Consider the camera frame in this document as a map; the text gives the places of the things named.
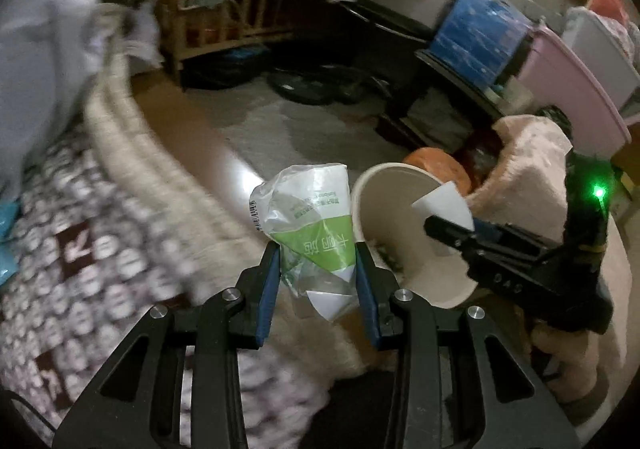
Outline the green white plastic wrapper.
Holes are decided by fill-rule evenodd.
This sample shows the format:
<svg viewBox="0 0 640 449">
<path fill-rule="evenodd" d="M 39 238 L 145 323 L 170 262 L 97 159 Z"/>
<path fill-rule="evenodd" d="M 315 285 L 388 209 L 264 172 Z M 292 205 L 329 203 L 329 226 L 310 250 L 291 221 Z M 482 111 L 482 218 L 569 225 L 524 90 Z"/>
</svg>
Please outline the green white plastic wrapper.
<svg viewBox="0 0 640 449">
<path fill-rule="evenodd" d="M 256 228 L 276 242 L 300 317 L 335 321 L 356 305 L 356 241 L 347 166 L 293 165 L 250 195 Z"/>
</svg>

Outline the white trash bucket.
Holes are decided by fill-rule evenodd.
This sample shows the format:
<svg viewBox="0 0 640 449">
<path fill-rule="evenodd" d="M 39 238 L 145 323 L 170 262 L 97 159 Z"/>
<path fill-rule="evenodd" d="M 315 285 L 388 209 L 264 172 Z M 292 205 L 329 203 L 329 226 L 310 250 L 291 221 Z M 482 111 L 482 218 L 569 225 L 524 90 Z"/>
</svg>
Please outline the white trash bucket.
<svg viewBox="0 0 640 449">
<path fill-rule="evenodd" d="M 461 254 L 428 237 L 424 220 L 411 208 L 443 184 L 404 163 L 367 169 L 352 188 L 354 235 L 370 247 L 376 261 L 395 273 L 402 287 L 431 305 L 449 309 L 467 301 L 477 287 Z"/>
</svg>

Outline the pink fleece sleeve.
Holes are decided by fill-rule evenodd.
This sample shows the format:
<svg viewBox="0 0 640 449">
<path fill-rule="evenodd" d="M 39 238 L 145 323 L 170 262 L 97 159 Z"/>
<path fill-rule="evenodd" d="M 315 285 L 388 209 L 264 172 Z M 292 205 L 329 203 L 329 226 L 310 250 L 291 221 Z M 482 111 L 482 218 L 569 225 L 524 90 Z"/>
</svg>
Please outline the pink fleece sleeve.
<svg viewBox="0 0 640 449">
<path fill-rule="evenodd" d="M 487 179 L 466 198 L 473 215 L 561 240 L 567 211 L 565 157 L 570 140 L 543 116 L 506 116 L 492 130 L 502 149 Z M 560 403 L 574 403 L 595 391 L 599 372 L 608 379 L 605 388 L 615 388 L 626 362 L 632 274 L 613 221 L 608 223 L 602 277 L 614 304 L 612 323 L 605 334 L 561 333 L 548 325 L 537 325 L 525 342 L 563 363 L 560 375 L 549 383 Z"/>
</svg>

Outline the orange plastic stool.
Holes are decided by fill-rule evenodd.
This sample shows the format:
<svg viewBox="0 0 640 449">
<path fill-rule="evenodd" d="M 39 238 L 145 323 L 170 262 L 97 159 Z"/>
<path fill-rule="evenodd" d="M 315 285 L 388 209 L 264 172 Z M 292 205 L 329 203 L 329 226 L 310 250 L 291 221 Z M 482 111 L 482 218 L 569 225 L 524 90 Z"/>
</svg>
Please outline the orange plastic stool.
<svg viewBox="0 0 640 449">
<path fill-rule="evenodd" d="M 463 166 L 442 149 L 426 146 L 411 152 L 402 161 L 425 170 L 442 183 L 454 182 L 463 196 L 473 190 L 472 180 Z"/>
</svg>

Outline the pink storage bin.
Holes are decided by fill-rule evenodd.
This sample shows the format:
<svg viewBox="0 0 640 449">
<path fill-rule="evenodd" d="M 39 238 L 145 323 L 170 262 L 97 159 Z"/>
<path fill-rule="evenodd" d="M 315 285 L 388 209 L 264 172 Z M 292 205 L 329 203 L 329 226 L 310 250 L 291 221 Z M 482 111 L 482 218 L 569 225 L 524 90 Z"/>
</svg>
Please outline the pink storage bin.
<svg viewBox="0 0 640 449">
<path fill-rule="evenodd" d="M 554 105 L 566 115 L 577 152 L 609 160 L 631 142 L 627 125 L 596 76 L 548 27 L 533 31 L 518 81 L 532 93 L 536 109 Z"/>
</svg>

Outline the blue storage box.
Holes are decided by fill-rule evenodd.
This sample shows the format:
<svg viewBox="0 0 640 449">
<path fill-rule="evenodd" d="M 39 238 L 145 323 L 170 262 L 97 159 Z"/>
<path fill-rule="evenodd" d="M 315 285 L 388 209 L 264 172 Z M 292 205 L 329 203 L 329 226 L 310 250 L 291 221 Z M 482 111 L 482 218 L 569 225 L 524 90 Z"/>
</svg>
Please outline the blue storage box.
<svg viewBox="0 0 640 449">
<path fill-rule="evenodd" d="M 456 0 L 428 52 L 484 90 L 495 84 L 531 27 L 507 0 Z"/>
</svg>

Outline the cream fleece blanket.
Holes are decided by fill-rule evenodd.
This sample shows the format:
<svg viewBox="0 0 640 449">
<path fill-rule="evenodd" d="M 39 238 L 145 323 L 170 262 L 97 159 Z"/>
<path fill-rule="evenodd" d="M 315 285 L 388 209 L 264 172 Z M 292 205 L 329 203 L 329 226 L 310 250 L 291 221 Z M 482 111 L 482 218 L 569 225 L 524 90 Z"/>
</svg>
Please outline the cream fleece blanket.
<svg viewBox="0 0 640 449">
<path fill-rule="evenodd" d="M 107 5 L 98 17 L 105 58 L 84 108 L 88 134 L 107 175 L 166 221 L 179 250 L 194 261 L 194 302 L 230 287 L 262 253 L 262 244 L 166 150 L 131 92 L 122 39 L 125 13 Z M 363 369 L 356 345 L 338 325 L 297 320 L 291 299 L 277 299 L 272 334 L 281 354 L 321 382 Z"/>
</svg>

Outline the light blue duvet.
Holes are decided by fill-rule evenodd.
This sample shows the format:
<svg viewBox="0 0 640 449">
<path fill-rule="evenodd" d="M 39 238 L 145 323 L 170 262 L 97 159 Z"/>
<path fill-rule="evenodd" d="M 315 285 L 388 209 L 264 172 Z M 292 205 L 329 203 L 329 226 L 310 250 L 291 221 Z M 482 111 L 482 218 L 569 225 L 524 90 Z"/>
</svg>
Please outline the light blue duvet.
<svg viewBox="0 0 640 449">
<path fill-rule="evenodd" d="M 101 0 L 1 0 L 1 198 L 62 134 L 101 68 Z"/>
</svg>

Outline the wooden bed frame edge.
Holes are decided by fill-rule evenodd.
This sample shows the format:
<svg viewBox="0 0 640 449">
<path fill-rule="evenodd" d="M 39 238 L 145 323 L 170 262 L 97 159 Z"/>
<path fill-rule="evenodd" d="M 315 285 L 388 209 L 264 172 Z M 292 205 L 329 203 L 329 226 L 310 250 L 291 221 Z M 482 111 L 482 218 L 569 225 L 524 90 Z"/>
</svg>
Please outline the wooden bed frame edge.
<svg viewBox="0 0 640 449">
<path fill-rule="evenodd" d="M 248 198 L 262 177 L 214 127 L 205 110 L 163 71 L 130 78 L 132 95 L 164 148 L 254 233 Z"/>
</svg>

